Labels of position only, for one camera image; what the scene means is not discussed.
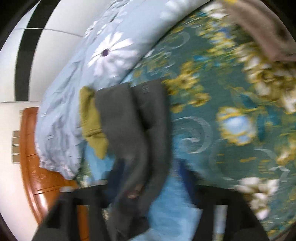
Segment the teal floral bed blanket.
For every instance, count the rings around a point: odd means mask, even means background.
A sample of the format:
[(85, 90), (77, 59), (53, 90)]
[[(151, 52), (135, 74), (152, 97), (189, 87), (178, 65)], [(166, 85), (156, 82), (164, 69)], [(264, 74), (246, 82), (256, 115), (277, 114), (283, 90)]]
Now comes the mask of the teal floral bed blanket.
[(178, 173), (184, 159), (203, 185), (240, 192), (267, 236), (295, 239), (295, 61), (271, 61), (213, 1), (175, 25), (125, 78), (163, 78), (173, 160), (149, 229), (136, 240), (190, 240), (201, 210)]

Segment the dark grey pants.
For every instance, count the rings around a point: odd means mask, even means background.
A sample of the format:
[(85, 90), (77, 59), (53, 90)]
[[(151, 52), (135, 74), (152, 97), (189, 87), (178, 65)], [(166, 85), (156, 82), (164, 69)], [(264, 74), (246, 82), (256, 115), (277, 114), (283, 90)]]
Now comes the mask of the dark grey pants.
[(112, 240), (129, 240), (149, 229), (147, 214), (171, 166), (169, 98), (160, 79), (101, 89), (95, 94), (101, 128), (117, 167), (125, 169), (111, 205)]

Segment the olive green knit sweater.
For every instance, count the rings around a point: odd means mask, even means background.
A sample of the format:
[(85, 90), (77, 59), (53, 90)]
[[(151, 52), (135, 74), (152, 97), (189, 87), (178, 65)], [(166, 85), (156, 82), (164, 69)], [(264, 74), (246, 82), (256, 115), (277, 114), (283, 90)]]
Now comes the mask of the olive green knit sweater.
[(95, 107), (95, 91), (86, 86), (79, 91), (79, 116), (83, 138), (95, 155), (103, 159), (107, 153), (108, 140), (102, 131), (100, 114)]

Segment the beige pink cloth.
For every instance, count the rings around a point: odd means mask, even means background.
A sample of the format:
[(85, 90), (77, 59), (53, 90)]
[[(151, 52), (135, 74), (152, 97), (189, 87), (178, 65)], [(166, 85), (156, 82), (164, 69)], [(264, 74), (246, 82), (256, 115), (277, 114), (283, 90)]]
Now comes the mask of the beige pink cloth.
[(295, 28), (269, 1), (221, 1), (231, 18), (246, 30), (273, 62), (295, 61)]

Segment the light blue floral quilt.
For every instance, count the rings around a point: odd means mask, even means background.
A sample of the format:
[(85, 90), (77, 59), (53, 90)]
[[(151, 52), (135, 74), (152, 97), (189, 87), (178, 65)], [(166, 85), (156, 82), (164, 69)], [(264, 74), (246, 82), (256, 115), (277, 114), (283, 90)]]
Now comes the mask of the light blue floral quilt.
[(82, 158), (79, 91), (121, 83), (161, 37), (203, 1), (112, 1), (48, 87), (37, 114), (40, 167), (72, 180)]

